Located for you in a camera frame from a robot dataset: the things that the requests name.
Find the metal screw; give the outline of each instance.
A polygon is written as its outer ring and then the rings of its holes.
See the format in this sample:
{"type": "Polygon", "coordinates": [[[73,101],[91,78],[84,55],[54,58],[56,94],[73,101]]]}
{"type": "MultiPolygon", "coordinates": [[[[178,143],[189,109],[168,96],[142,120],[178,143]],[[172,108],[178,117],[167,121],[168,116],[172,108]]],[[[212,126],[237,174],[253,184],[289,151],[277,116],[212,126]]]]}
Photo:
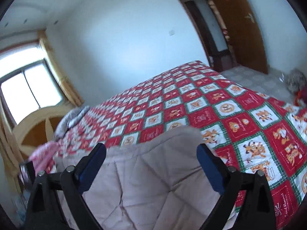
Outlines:
{"type": "Polygon", "coordinates": [[[257,174],[258,174],[259,176],[264,176],[264,172],[263,172],[262,170],[258,170],[258,171],[257,171],[257,174]]]}
{"type": "Polygon", "coordinates": [[[74,170],[75,170],[75,166],[73,166],[73,165],[70,165],[70,166],[68,166],[68,167],[66,168],[66,171],[67,171],[68,173],[73,172],[74,170]]]}
{"type": "Polygon", "coordinates": [[[231,172],[231,173],[237,171],[237,169],[236,169],[234,166],[229,166],[227,169],[228,169],[228,171],[231,172]]]}
{"type": "Polygon", "coordinates": [[[38,176],[43,176],[45,174],[45,170],[41,170],[38,172],[38,176]]]}

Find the ceiling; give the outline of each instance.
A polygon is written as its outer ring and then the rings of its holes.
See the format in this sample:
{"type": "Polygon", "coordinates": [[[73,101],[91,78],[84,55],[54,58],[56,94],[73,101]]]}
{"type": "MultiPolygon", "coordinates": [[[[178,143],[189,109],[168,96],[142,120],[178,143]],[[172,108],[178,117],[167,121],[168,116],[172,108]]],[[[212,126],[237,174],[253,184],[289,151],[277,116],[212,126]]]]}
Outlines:
{"type": "Polygon", "coordinates": [[[61,23],[85,0],[15,0],[0,21],[0,37],[61,23]]]}

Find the pillow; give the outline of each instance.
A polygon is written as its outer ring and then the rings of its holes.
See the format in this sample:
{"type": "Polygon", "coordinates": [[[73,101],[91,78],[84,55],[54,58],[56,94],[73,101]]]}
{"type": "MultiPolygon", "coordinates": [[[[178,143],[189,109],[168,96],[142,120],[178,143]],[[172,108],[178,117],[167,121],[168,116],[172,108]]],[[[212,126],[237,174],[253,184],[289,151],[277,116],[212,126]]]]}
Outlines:
{"type": "Polygon", "coordinates": [[[58,143],[49,141],[39,147],[29,156],[28,160],[33,162],[35,174],[45,170],[52,160],[53,155],[59,150],[58,143]]]}
{"type": "Polygon", "coordinates": [[[73,108],[62,118],[62,120],[60,121],[54,132],[54,141],[57,141],[60,138],[64,137],[65,133],[68,130],[68,123],[70,122],[70,120],[75,118],[80,113],[81,110],[82,110],[81,107],[73,108]]]}
{"type": "Polygon", "coordinates": [[[84,115],[89,111],[90,106],[85,106],[82,111],[72,120],[70,120],[70,122],[68,123],[68,129],[73,128],[74,126],[76,126],[80,120],[84,117],[84,115]]]}

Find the window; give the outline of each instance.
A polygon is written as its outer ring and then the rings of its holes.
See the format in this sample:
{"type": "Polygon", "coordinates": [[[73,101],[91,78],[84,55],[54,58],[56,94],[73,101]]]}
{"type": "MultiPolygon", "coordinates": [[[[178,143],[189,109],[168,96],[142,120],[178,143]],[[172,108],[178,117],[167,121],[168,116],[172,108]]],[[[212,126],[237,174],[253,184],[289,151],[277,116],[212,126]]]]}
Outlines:
{"type": "Polygon", "coordinates": [[[16,124],[30,113],[63,100],[38,45],[0,55],[0,85],[4,106],[16,124]]]}

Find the pink cloth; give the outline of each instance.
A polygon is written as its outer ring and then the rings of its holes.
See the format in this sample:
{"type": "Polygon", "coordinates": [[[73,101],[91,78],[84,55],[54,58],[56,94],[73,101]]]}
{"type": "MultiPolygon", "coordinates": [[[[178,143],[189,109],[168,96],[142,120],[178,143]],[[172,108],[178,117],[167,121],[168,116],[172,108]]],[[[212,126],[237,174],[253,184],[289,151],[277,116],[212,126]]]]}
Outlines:
{"type": "Polygon", "coordinates": [[[47,142],[39,146],[29,157],[29,161],[33,162],[35,175],[40,170],[45,170],[52,160],[54,154],[59,150],[58,143],[54,141],[47,142]]]}

